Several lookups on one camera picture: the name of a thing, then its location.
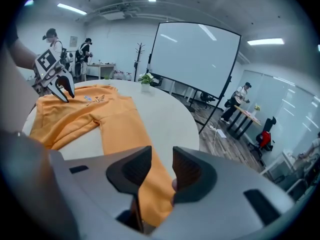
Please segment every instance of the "round white table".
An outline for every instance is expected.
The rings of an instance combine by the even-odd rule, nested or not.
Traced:
[[[199,150],[196,122],[186,107],[166,92],[150,87],[141,92],[141,84],[125,80],[91,80],[76,83],[75,87],[111,85],[120,95],[132,97],[146,131],[159,158],[172,178],[175,178],[173,146]],[[36,117],[36,108],[29,114],[22,131],[29,135]],[[87,132],[59,150],[65,160],[97,157],[104,154],[99,127]]]

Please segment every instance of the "red cloth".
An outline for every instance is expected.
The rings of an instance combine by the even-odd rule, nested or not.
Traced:
[[[261,133],[261,135],[262,135],[262,141],[260,142],[260,148],[263,148],[265,145],[267,145],[271,141],[271,134],[264,130]]]

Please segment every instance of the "vase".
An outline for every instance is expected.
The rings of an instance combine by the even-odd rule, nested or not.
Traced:
[[[252,117],[255,117],[255,116],[256,116],[256,113],[257,113],[257,110],[253,110],[253,112],[251,113],[251,116],[252,116]]]
[[[141,84],[141,92],[142,93],[148,93],[150,89],[150,84],[149,83],[142,83]]]

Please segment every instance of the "whiteboard frame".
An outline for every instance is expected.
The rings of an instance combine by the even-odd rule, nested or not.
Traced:
[[[235,54],[235,57],[234,57],[234,61],[233,61],[232,67],[231,67],[231,69],[230,69],[230,73],[229,73],[229,75],[228,75],[228,77],[227,77],[227,79],[226,79],[226,81],[225,81],[224,88],[221,90],[221,93],[220,93],[219,97],[217,97],[217,96],[215,96],[215,95],[213,95],[213,94],[211,94],[211,93],[207,93],[206,91],[203,91],[203,90],[201,90],[201,89],[198,89],[198,88],[196,88],[196,87],[194,87],[194,86],[188,85],[188,84],[186,84],[186,83],[183,83],[183,82],[177,81],[177,80],[175,80],[175,79],[172,79],[172,78],[169,78],[169,77],[166,77],[166,76],[163,76],[163,75],[160,75],[160,74],[157,74],[157,73],[153,73],[153,72],[152,72],[154,75],[160,76],[160,77],[165,78],[165,79],[169,79],[169,80],[171,80],[171,81],[174,81],[174,82],[176,82],[176,83],[182,84],[182,85],[184,85],[184,86],[188,86],[188,87],[190,87],[190,88],[193,88],[193,89],[196,90],[196,91],[200,91],[200,92],[206,93],[206,94],[208,94],[208,95],[210,95],[210,96],[218,99],[219,101],[218,101],[218,103],[217,103],[217,105],[216,105],[216,106],[218,106],[218,105],[219,105],[219,102],[220,102],[221,99],[224,97],[224,94],[225,94],[225,92],[226,92],[226,89],[228,88],[229,83],[231,82],[231,74],[232,74],[232,71],[234,70],[234,66],[235,66],[235,63],[236,63],[236,60],[237,60],[237,56],[238,56],[238,53],[239,53],[242,35],[240,35],[240,34],[238,34],[238,33],[236,33],[236,32],[227,30],[227,29],[222,28],[222,27],[218,27],[218,26],[214,26],[214,25],[209,25],[209,24],[203,24],[203,23],[199,23],[199,22],[191,22],[191,21],[169,21],[169,22],[166,22],[166,21],[165,21],[165,22],[159,22],[158,27],[157,27],[157,29],[156,29],[154,41],[153,41],[152,51],[151,51],[151,53],[150,53],[150,55],[149,55],[148,66],[147,66],[147,68],[146,68],[146,72],[147,72],[147,73],[149,72],[149,66],[150,66],[150,62],[151,62],[151,60],[152,60],[152,54],[153,54],[153,52],[154,52],[154,47],[155,47],[155,43],[156,43],[156,39],[157,39],[157,35],[158,35],[158,30],[159,30],[160,24],[170,24],[170,23],[201,24],[201,25],[205,25],[205,26],[217,28],[217,29],[220,29],[220,30],[228,31],[228,32],[233,33],[233,34],[235,34],[235,35],[237,35],[237,36],[240,37],[240,38],[239,38],[239,44],[238,44],[238,47],[237,47],[237,50],[236,50],[236,54]]]

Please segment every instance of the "wooden floor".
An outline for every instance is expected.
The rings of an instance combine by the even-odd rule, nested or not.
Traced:
[[[182,103],[186,103],[186,99],[180,96],[174,96]],[[191,113],[192,116],[200,121],[205,122],[209,118],[210,113],[213,111],[213,107],[208,106],[205,109],[205,105],[200,102],[194,102],[192,107],[195,109],[195,113]],[[220,117],[223,112],[220,109],[216,109],[207,127],[199,135],[200,151],[210,153],[214,156],[231,159],[248,167],[254,169],[258,173],[264,170],[264,167],[257,162],[254,155],[248,148],[247,139],[242,136],[239,140],[232,137],[227,131],[228,125],[220,121]],[[202,125],[196,123],[198,130],[201,129]],[[209,129],[209,125],[214,126],[216,129],[221,129],[225,134],[226,138],[221,138],[219,133],[215,135],[215,131]]]

